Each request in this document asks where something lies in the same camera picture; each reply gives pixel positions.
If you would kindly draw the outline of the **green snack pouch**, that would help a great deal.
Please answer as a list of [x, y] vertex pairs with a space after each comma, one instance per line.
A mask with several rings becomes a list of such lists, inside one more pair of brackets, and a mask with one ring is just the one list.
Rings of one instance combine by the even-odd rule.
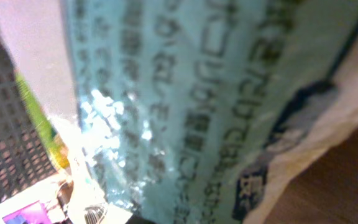
[[47, 151], [48, 158], [58, 170], [69, 168], [67, 147], [62, 138], [44, 114], [42, 107], [39, 105], [24, 77], [14, 72], [14, 78], [26, 112], [39, 135], [41, 143]]

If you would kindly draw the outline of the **grey plastic mesh basket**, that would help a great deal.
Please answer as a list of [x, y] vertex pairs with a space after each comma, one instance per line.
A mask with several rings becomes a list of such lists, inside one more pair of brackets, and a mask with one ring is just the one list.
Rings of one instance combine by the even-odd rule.
[[56, 172], [19, 94], [0, 43], [0, 203]]

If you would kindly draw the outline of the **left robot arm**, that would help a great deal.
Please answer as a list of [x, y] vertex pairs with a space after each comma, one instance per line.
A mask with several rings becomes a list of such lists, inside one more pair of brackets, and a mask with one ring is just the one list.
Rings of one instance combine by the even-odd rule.
[[58, 174], [52, 175], [0, 203], [0, 224], [4, 223], [5, 216], [35, 202], [40, 202], [45, 206], [47, 216], [52, 223], [62, 221], [65, 215], [58, 203], [57, 192], [65, 181], [65, 177]]

